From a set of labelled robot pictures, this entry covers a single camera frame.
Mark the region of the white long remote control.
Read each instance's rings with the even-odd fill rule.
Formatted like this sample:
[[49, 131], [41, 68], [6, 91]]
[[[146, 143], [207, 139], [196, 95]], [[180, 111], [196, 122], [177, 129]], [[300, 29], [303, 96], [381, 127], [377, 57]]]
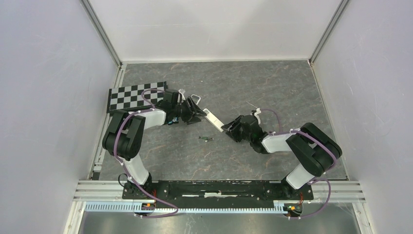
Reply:
[[203, 110], [206, 113], [205, 119], [210, 122], [219, 132], [223, 132], [223, 123], [207, 108]]

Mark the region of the grey white remote control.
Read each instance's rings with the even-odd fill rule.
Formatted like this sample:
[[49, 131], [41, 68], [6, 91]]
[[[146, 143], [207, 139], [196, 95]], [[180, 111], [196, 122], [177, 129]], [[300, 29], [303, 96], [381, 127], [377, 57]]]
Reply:
[[201, 97], [195, 94], [190, 95], [191, 99], [194, 101], [196, 105], [199, 105], [201, 101]]

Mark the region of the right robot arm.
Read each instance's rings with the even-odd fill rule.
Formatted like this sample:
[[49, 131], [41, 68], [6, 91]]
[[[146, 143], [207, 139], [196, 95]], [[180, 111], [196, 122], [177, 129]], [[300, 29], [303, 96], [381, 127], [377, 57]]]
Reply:
[[221, 129], [235, 142], [249, 142], [255, 152], [292, 152], [299, 164], [282, 180], [282, 195], [294, 199], [301, 187], [335, 167], [341, 147], [315, 124], [308, 122], [287, 132], [266, 132], [255, 115], [240, 115]]

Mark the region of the green tipped AAA battery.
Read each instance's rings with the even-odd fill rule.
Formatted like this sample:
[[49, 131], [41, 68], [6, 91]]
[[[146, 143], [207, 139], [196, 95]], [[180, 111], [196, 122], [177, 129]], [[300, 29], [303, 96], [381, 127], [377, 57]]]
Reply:
[[213, 138], [209, 138], [209, 137], [198, 137], [199, 139], [201, 139], [201, 140], [204, 140], [205, 142], [208, 142], [208, 141], [211, 141], [211, 140], [213, 140]]

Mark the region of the black white checkerboard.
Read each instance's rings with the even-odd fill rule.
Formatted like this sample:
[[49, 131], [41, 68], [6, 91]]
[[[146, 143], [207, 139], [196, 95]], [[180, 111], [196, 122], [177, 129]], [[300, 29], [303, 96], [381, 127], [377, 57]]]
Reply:
[[141, 93], [148, 89], [157, 89], [164, 91], [168, 85], [166, 81], [138, 84], [132, 86], [124, 86], [112, 88], [109, 90], [107, 113], [112, 115], [117, 110], [134, 112], [145, 110], [151, 107], [151, 104], [156, 104], [163, 99], [164, 94], [157, 91], [148, 91], [144, 94], [150, 103], [144, 101]]

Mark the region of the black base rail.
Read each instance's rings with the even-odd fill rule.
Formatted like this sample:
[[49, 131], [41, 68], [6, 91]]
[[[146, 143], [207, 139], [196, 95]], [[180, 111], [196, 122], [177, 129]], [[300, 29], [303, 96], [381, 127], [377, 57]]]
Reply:
[[269, 208], [274, 201], [313, 200], [309, 185], [288, 189], [282, 181], [270, 180], [159, 180], [140, 190], [128, 181], [122, 198], [142, 200], [146, 207], [156, 198], [155, 208]]

